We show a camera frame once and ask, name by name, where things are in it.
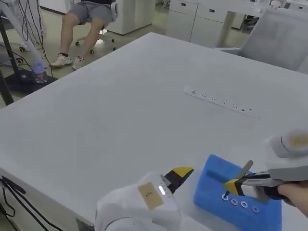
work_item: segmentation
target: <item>led light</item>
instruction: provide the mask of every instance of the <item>led light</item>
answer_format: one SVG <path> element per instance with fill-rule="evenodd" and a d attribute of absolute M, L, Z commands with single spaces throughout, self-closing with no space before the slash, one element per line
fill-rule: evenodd
<path fill-rule="evenodd" d="M 159 188 L 159 191 L 162 193 L 162 195 L 166 194 L 166 192 L 165 192 L 165 190 L 163 189 L 162 186 L 159 185 L 158 188 Z"/>

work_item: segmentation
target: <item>shorts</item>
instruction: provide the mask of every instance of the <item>shorts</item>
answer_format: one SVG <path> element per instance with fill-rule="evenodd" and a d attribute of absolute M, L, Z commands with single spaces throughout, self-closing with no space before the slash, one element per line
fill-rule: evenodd
<path fill-rule="evenodd" d="M 73 5 L 69 13 L 76 15 L 81 23 L 86 23 L 88 19 L 99 18 L 104 23 L 104 27 L 107 27 L 112 22 L 110 5 L 91 1 L 81 1 Z"/>

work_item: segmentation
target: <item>cabinet drawer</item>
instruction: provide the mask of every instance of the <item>cabinet drawer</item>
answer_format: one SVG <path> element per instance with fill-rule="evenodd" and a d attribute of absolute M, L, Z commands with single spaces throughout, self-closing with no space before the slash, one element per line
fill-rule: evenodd
<path fill-rule="evenodd" d="M 185 13 L 185 14 L 196 14 L 198 4 L 180 1 L 180 0 L 171 0 L 170 10 Z"/>
<path fill-rule="evenodd" d="M 169 11 L 166 35 L 189 42 L 193 30 L 194 15 Z"/>
<path fill-rule="evenodd" d="M 196 17 L 191 36 L 191 43 L 214 48 L 218 42 L 223 23 Z"/>
<path fill-rule="evenodd" d="M 217 4 L 216 0 L 206 0 L 205 3 L 199 4 L 197 16 L 223 23 L 228 12 L 226 5 L 228 4 Z"/>

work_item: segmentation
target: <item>blue foam block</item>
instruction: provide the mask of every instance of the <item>blue foam block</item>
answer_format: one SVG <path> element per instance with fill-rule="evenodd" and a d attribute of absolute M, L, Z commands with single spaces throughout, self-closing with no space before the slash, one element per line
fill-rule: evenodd
<path fill-rule="evenodd" d="M 261 203 L 254 198 L 232 194 L 228 201 L 221 199 L 226 192 L 223 183 L 235 178 L 239 171 L 239 166 L 210 155 L 199 179 L 194 203 L 243 231 L 281 231 L 281 201 Z M 237 206 L 231 203 L 232 198 L 238 201 Z M 248 208 L 241 207 L 241 201 L 246 201 Z M 253 212 L 253 206 L 259 209 L 259 213 Z"/>

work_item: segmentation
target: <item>label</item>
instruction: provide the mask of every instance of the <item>label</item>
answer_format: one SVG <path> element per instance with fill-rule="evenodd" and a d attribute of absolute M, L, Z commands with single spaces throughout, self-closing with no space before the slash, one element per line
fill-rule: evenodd
<path fill-rule="evenodd" d="M 288 138 L 289 145 L 293 148 L 305 148 L 308 146 L 308 134 L 301 133 Z"/>
<path fill-rule="evenodd" d="M 138 190 L 141 196 L 143 197 L 146 205 L 148 206 L 149 210 L 153 210 L 164 204 L 163 199 L 158 194 L 154 185 L 151 182 L 139 186 Z"/>

